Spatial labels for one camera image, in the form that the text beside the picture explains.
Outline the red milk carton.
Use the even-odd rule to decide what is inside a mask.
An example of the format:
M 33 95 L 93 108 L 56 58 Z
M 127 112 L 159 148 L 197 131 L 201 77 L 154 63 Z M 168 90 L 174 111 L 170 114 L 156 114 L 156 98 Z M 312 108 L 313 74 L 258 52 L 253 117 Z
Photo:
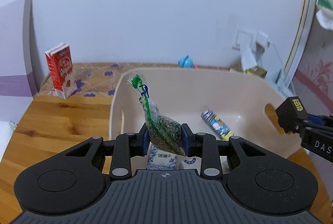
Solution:
M 67 99 L 77 90 L 70 46 L 62 42 L 46 51 L 45 55 L 55 93 Z

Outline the beige plastic storage bin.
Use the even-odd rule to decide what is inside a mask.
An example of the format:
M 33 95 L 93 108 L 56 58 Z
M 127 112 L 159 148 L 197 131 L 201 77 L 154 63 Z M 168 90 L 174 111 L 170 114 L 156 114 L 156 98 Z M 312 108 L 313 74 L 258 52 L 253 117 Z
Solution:
M 136 68 L 125 72 L 113 96 L 109 120 L 109 138 L 139 132 L 145 122 L 140 93 L 130 84 L 135 74 L 144 77 L 150 98 L 159 111 L 183 124 L 193 133 L 213 130 L 201 114 L 212 110 L 233 132 L 284 158 L 300 149 L 298 135 L 282 134 L 266 115 L 285 98 L 265 80 L 237 72 L 184 69 Z

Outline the blue white porcelain-pattern box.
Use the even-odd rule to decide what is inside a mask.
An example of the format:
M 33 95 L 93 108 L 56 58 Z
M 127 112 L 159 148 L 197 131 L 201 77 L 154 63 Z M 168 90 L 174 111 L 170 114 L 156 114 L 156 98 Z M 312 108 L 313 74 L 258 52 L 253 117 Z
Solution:
M 158 149 L 152 143 L 147 158 L 147 170 L 176 170 L 177 155 Z

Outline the bag of green dried herbs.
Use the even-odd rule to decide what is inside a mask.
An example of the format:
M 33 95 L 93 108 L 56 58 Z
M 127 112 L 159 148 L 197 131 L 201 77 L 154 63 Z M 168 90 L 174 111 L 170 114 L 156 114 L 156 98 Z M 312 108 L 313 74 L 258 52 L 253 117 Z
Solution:
M 149 95 L 149 87 L 144 76 L 132 72 L 128 83 L 140 93 L 138 101 L 144 112 L 151 143 L 160 150 L 186 156 L 182 146 L 180 123 L 160 113 Z

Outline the gold tissue box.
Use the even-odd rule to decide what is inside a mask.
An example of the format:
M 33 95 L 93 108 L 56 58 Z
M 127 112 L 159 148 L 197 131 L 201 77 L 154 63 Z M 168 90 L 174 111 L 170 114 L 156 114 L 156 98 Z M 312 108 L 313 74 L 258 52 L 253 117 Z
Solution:
M 240 47 L 240 61 L 230 67 L 231 71 L 255 75 L 260 78 L 265 78 L 267 74 L 267 70 L 258 65 L 256 56 L 248 44 Z

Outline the white wall socket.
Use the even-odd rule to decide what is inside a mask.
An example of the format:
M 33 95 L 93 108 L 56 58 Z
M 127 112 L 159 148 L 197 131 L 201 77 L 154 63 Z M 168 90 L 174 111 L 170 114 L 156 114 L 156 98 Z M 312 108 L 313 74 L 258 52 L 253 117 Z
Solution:
M 234 41 L 232 43 L 232 49 L 240 51 L 241 46 L 248 45 L 252 51 L 255 51 L 256 38 L 257 38 L 257 32 L 255 30 L 237 28 Z

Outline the blue toy figure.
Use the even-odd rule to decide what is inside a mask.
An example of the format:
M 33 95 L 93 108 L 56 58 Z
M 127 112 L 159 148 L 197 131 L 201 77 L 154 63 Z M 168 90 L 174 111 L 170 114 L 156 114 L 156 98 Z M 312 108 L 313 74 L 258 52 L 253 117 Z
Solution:
M 193 60 L 187 55 L 178 61 L 180 68 L 194 68 Z

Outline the black box gold lettering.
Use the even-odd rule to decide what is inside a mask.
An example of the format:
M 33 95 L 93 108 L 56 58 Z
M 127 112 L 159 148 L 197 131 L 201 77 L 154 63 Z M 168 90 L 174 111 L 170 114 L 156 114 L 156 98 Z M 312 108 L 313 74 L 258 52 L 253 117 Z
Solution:
M 296 126 L 308 119 L 308 113 L 298 96 L 288 97 L 276 110 L 278 124 L 285 133 L 296 133 Z

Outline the white charger plug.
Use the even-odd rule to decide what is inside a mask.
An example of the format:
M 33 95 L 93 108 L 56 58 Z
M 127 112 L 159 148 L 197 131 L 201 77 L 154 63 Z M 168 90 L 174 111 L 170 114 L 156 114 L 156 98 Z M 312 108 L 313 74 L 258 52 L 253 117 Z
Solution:
M 269 46 L 269 36 L 262 31 L 258 31 L 256 37 L 256 51 L 259 53 L 264 53 L 269 48 Z

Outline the white small box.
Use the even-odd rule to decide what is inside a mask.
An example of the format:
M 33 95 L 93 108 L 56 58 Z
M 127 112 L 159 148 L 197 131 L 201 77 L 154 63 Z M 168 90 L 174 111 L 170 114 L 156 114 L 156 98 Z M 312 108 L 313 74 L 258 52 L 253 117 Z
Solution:
M 198 157 L 193 157 L 181 161 L 179 168 L 180 169 L 197 169 L 200 171 L 201 159 Z

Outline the colourful cartoon long box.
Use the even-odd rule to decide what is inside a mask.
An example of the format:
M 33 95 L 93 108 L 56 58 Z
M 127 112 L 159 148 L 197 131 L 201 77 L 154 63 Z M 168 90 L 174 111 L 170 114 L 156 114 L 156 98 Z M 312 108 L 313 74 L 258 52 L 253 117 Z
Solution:
M 228 141 L 234 135 L 233 131 L 212 110 L 204 111 L 201 118 L 223 141 Z

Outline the floral patterned table mat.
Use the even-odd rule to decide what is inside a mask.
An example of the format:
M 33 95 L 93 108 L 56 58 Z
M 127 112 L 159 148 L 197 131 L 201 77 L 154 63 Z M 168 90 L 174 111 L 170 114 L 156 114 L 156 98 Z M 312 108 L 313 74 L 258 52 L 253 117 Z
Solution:
M 73 71 L 77 89 L 73 96 L 110 97 L 115 93 L 117 83 L 123 73 L 140 67 L 176 67 L 166 63 L 75 63 Z

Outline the white purple board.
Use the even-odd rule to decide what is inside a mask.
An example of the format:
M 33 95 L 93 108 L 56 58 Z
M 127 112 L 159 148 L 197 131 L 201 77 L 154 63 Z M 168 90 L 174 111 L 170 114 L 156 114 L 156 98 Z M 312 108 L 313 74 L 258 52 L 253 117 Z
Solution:
M 1 6 L 1 120 L 18 123 L 37 93 L 30 57 L 32 0 Z

